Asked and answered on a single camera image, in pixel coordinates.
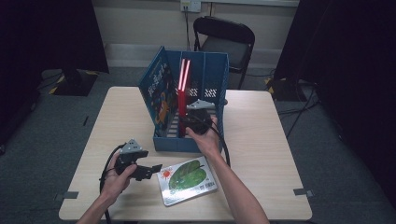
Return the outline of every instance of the black folding chair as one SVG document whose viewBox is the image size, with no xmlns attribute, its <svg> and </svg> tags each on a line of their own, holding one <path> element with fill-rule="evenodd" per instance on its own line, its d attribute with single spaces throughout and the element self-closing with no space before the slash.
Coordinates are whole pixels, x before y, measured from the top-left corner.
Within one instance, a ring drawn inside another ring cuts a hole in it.
<svg viewBox="0 0 396 224">
<path fill-rule="evenodd" d="M 238 90 L 244 82 L 255 36 L 245 24 L 215 17 L 200 17 L 194 21 L 194 51 L 225 52 L 230 61 L 230 73 L 241 74 Z M 199 35 L 206 35 L 201 45 Z"/>
</svg>

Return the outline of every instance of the wall outlet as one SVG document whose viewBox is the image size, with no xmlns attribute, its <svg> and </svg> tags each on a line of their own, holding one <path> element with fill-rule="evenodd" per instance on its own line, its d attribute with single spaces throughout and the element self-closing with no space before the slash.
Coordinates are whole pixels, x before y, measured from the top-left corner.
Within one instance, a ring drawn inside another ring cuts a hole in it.
<svg viewBox="0 0 396 224">
<path fill-rule="evenodd" d="M 180 11 L 201 12 L 201 1 L 180 0 Z"/>
</svg>

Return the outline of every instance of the green leaf picture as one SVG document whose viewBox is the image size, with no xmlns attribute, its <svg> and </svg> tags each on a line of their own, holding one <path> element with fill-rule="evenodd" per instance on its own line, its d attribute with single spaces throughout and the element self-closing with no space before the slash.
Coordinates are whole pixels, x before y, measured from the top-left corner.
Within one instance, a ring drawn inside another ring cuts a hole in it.
<svg viewBox="0 0 396 224">
<path fill-rule="evenodd" d="M 206 171 L 201 167 L 199 161 L 190 161 L 178 167 L 169 180 L 169 189 L 189 189 L 200 184 L 206 178 Z"/>
</svg>

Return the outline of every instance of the person's right arm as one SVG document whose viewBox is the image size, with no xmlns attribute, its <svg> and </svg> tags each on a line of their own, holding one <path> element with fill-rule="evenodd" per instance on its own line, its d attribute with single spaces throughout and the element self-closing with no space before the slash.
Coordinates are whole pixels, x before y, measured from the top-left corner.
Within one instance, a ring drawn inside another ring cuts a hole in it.
<svg viewBox="0 0 396 224">
<path fill-rule="evenodd" d="M 245 184 L 227 165 L 219 152 L 219 138 L 215 132 L 209 131 L 203 135 L 196 134 L 187 128 L 186 133 L 195 140 L 201 152 L 206 156 L 215 170 L 224 190 L 227 203 L 236 223 L 270 223 L 262 206 Z"/>
</svg>

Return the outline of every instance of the gray carpet floor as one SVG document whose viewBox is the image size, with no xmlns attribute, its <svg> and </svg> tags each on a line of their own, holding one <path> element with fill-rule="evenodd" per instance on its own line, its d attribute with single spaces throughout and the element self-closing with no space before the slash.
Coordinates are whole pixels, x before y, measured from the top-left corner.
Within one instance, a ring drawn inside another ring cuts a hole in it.
<svg viewBox="0 0 396 224">
<path fill-rule="evenodd" d="M 57 77 L 51 76 L 59 71 L 43 73 L 49 78 L 42 83 L 35 110 L 0 157 L 1 224 L 69 223 L 59 219 L 62 202 L 54 198 L 68 190 L 106 92 L 113 86 L 136 86 L 145 69 L 110 68 L 110 74 L 99 75 L 87 97 L 48 94 Z M 265 91 L 264 75 L 270 73 L 270 69 L 249 69 L 243 89 Z M 229 79 L 229 89 L 235 89 L 239 76 L 230 74 Z M 304 92 L 308 96 L 310 87 Z M 305 102 L 275 104 L 280 112 L 301 109 Z M 280 116 L 285 133 L 296 117 Z M 300 116 L 288 141 L 304 187 L 315 193 L 309 198 L 310 223 L 396 223 L 395 210 L 360 158 L 340 141 L 334 121 L 321 105 Z"/>
</svg>

